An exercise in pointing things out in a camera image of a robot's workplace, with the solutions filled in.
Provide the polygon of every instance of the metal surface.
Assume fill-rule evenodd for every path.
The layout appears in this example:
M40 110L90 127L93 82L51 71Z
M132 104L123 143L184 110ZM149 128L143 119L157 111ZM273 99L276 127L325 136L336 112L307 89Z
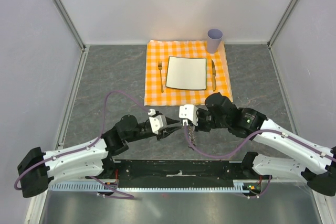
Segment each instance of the metal surface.
M80 48L85 49L85 44L83 42L83 40L81 39L79 33L77 32L67 10L65 9L63 3L61 0L52 0L54 1L59 13L61 14L63 20L65 21L65 23L67 24L67 26L69 27L72 35L74 36L75 40L77 41L78 45Z
M234 182L233 187L213 187L213 188L119 188L118 191L130 193L248 193L243 190L244 183ZM49 188L50 191L81 191L97 192L111 190L106 189L103 185L95 181L65 181L55 184Z
M283 14L283 16L280 19L279 24L277 25L277 28L275 29L275 31L273 32L268 45L272 46L275 42L275 40L277 39L279 33L281 32L283 26L285 25L289 15L291 14L291 12L293 11L293 9L295 8L296 4L297 4L298 0L291 0L289 2L289 5L287 6L285 13Z
M322 223L311 191L288 184L272 183L260 199L250 200L221 193L133 193L135 200L49 193L41 224Z

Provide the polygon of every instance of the grey countertop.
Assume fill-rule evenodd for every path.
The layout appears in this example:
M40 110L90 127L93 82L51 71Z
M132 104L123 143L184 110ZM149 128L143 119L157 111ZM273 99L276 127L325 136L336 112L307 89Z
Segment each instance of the grey countertop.
M225 45L234 103L250 107L291 130L274 67L266 45ZM101 124L103 98L110 90L119 89L143 103L146 45L91 46L71 114L65 147L97 137ZM108 102L106 130L122 116L133 114L139 122L148 116L131 100L117 94ZM154 107L170 118L177 118L177 106ZM196 145L210 154L225 154L242 139L227 130L197 132ZM149 138L129 144L127 152L117 158L133 159L207 159L187 147L183 132L177 131L157 141ZM284 154L255 142L248 142L232 160L241 160L248 151L268 156Z

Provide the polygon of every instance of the knife blade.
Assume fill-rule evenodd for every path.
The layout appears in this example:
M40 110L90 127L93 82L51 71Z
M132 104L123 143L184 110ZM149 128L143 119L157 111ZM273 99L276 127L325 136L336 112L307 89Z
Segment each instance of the knife blade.
M211 60L211 65L212 65L212 90L216 90L216 68L215 68L215 63L213 60Z

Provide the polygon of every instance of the purple cable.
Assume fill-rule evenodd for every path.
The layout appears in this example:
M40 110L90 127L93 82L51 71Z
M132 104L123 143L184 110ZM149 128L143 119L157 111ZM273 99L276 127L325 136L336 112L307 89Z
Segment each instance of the purple cable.
M102 186L104 186L105 188L113 191L114 193L117 193L117 194L121 194L121 195L124 195L125 197L122 197L122 196L109 196L109 195L105 195L105 196L102 196L103 194L99 194L100 196L102 197L107 197L107 198L113 198L113 199L134 199L134 196L131 195L131 194L127 194L127 193L124 193L122 191L118 191L118 190L115 190L114 188L106 185L104 182L100 181L99 179L97 179L96 177L93 177L93 176L89 176L90 178L94 179L95 181L97 181L99 184L101 184Z
M189 146L196 152L200 153L201 155L203 156L206 156L206 157L210 157L210 158L215 158L215 159L224 159L224 158L230 158L231 156L235 155L246 143L247 141L249 141L252 137L254 137L255 135L258 135L260 133L263 133L263 132L270 132L270 133L275 133L275 134L278 134L278 135L282 135L282 132L280 131L275 131L275 130L259 130L259 131L255 131L255 132L252 132L251 134L249 134L242 142L241 144L239 144L239 146L233 150L232 152L230 153L227 153L225 155L220 155L220 156L215 156L215 155L211 155L211 154L207 154L207 153L204 153L202 152L201 150L199 150L198 148L196 148L196 146L194 146L192 144L192 142L190 141L189 139L189 135L188 135L188 126L185 125L184 126L184 136L185 136L185 139L187 140L187 142L189 143ZM303 147L319 154L319 155L322 155L322 152L321 151L318 151L317 149L309 146L308 144L305 144L299 140L297 140L296 138L292 137L292 136L286 136L288 139L292 140L293 142L297 143L297 144L300 144L302 145ZM326 157L327 159L330 159L331 161L335 162L336 163L336 158L334 157L331 157L331 156L324 156Z
M143 111L145 112L148 112L149 110L141 105L135 98L133 98L132 96L126 94L125 92L123 92L122 90L112 90L110 91L109 93L107 93L107 95L105 96L105 99L104 99L104 105L103 105L103 110L102 110L102 123L101 123L101 129L100 129L100 132L99 132L99 135L98 137L96 138L96 140L92 143L92 144L89 144L87 147L91 148L92 146L94 146L95 144L97 144L97 142L100 140L100 137L102 136L103 132L104 132L104 128L105 128L105 115L106 115L106 107L107 107L107 99L108 97L111 95L111 94L114 94L114 93L120 93L120 94L123 94L124 96L128 97L129 99L131 99L136 105L138 105ZM34 165L32 165L30 168L26 169L23 173L20 174L20 176L15 180L14 182L14 189L15 190L22 190L21 187L18 187L17 184L19 183L19 181L24 177L26 176L27 173L29 173L31 170L35 169L36 167L48 162L48 161L52 161L53 158L59 158L59 157L63 157L63 156L66 156L66 155L69 155L69 154L73 154L73 153L76 153L76 152L80 152L80 151L84 151L87 149L87 147L83 147L83 148L79 148L77 150L73 150L73 151L69 151L69 152L64 152L64 153L61 153L61 154L58 154L58 155L55 155L54 157L50 157L50 158L47 158L45 160L42 160Z

